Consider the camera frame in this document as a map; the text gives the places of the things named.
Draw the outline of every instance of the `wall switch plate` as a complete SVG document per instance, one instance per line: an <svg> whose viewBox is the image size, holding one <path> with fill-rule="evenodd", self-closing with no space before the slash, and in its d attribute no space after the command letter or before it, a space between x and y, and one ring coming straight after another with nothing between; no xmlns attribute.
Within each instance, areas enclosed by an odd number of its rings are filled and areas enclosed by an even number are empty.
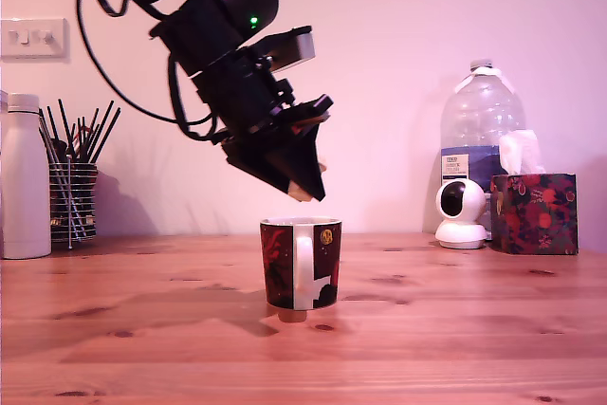
<svg viewBox="0 0 607 405"><path fill-rule="evenodd" d="M3 19L2 58L63 58L65 19Z"/></svg>

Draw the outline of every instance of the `tissue box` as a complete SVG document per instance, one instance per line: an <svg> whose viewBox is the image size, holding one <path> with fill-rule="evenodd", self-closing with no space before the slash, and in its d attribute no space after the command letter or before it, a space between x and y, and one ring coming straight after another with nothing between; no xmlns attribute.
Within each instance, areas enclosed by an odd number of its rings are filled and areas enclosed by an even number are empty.
<svg viewBox="0 0 607 405"><path fill-rule="evenodd" d="M491 232L508 253L577 255L576 175L495 175Z"/></svg>

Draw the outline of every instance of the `mug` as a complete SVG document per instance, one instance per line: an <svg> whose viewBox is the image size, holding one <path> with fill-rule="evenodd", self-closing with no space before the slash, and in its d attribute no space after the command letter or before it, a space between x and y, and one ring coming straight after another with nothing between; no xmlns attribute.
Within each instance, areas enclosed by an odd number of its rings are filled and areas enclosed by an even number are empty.
<svg viewBox="0 0 607 405"><path fill-rule="evenodd" d="M268 218L261 222L267 302L292 310L338 298L341 221L328 217Z"/></svg>

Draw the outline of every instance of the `white camera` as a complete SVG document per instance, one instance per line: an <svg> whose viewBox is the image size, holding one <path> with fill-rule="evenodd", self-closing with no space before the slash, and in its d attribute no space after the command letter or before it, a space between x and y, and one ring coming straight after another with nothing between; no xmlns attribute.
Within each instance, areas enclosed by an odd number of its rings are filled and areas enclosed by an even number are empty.
<svg viewBox="0 0 607 405"><path fill-rule="evenodd" d="M479 249L487 232L477 223L485 211L483 189L473 180L454 179L436 194L436 208L444 220L436 230L436 240L449 249Z"/></svg>

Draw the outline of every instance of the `robotic arm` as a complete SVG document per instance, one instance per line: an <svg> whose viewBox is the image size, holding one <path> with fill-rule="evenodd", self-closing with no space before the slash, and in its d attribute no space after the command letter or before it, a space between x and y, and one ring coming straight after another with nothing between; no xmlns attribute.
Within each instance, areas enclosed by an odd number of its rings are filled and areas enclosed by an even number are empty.
<svg viewBox="0 0 607 405"><path fill-rule="evenodd" d="M129 0L119 12L106 0L98 0L111 16L126 13ZM165 15L153 7L158 0L131 0L158 20L150 31L170 51L168 79L175 119L169 120L129 101L111 83L97 62L86 38L82 0L77 0L79 26L84 44L100 73L129 104L156 119L176 123L189 138L221 144L231 165L287 193L297 184L318 200L325 196L316 152L321 122L328 119L331 99L295 103L286 79L276 81L273 72L314 57L311 27L269 35L252 46L242 44L269 25L278 11L278 0L187 0ZM176 65L179 64L211 109L212 127L200 135L187 122L179 97ZM225 128L217 131L217 118Z"/></svg>

